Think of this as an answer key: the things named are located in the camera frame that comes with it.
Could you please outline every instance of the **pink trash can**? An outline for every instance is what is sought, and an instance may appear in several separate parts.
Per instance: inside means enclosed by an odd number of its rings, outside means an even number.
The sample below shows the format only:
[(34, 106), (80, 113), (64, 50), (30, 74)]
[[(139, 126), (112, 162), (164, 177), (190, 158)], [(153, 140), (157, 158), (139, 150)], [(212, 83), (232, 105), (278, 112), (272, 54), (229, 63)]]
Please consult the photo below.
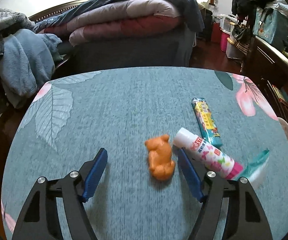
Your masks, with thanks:
[(227, 38), (229, 38), (230, 32), (225, 31), (222, 29), (222, 36), (221, 36), (221, 51), (226, 52), (227, 47)]

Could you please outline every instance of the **wooden headboard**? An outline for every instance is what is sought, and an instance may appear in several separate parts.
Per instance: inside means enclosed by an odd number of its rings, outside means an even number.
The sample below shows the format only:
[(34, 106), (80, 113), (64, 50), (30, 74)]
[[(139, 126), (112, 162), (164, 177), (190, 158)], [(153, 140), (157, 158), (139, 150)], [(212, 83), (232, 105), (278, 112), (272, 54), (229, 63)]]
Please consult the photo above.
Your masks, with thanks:
[(29, 19), (31, 21), (34, 21), (36, 23), (41, 22), (42, 20), (48, 18), (48, 17), (52, 17), (58, 14), (62, 14), (63, 12), (70, 10), (74, 7), (76, 7), (77, 5), (84, 3), (88, 0), (76, 0), (73, 2), (67, 2), (67, 3), (63, 3), (57, 6), (54, 6), (52, 8), (48, 8), (44, 11), (38, 12), (34, 15), (32, 15)]

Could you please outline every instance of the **drawer handle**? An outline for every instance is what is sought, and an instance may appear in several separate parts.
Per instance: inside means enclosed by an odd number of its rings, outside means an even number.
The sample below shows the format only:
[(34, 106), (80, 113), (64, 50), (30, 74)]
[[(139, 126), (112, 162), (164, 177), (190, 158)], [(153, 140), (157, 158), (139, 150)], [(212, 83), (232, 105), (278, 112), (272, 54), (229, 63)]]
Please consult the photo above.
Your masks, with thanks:
[(262, 53), (272, 64), (274, 64), (274, 60), (272, 60), (262, 49), (260, 49), (259, 47), (257, 47), (257, 50)]

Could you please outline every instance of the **orange animal figurine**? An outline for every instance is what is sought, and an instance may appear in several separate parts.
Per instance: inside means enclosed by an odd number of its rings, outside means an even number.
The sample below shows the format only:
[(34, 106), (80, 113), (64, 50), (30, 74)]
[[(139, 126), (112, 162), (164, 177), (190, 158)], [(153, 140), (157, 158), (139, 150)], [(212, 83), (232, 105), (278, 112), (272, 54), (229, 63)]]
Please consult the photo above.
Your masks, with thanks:
[(168, 143), (169, 138), (168, 134), (164, 134), (160, 137), (148, 139), (144, 143), (149, 150), (149, 171), (158, 180), (167, 180), (174, 172), (175, 161), (171, 159), (172, 149)]

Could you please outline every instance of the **yellow label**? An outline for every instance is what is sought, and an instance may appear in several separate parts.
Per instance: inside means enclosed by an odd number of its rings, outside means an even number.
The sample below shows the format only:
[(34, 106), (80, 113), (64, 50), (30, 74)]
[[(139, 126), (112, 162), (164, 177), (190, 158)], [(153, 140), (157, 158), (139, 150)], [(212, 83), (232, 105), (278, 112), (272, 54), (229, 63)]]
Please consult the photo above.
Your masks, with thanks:
[(213, 130), (213, 120), (211, 119), (211, 113), (208, 111), (208, 106), (204, 102), (198, 102), (195, 109), (201, 113), (202, 119), (205, 124), (205, 128)]

